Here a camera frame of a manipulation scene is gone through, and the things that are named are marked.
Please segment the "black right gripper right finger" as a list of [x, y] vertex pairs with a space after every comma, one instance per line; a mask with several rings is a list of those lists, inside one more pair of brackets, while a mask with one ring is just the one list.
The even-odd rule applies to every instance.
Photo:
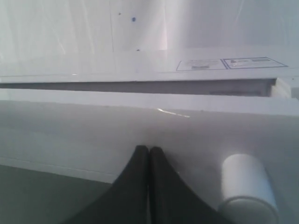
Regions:
[[187, 186], [161, 148], [150, 150], [149, 165], [149, 205], [153, 224], [231, 223]]

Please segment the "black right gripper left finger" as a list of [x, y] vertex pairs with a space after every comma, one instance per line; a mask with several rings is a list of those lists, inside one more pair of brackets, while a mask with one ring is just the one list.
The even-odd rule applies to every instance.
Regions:
[[145, 224], [149, 149], [136, 146], [129, 162], [111, 187], [64, 224]]

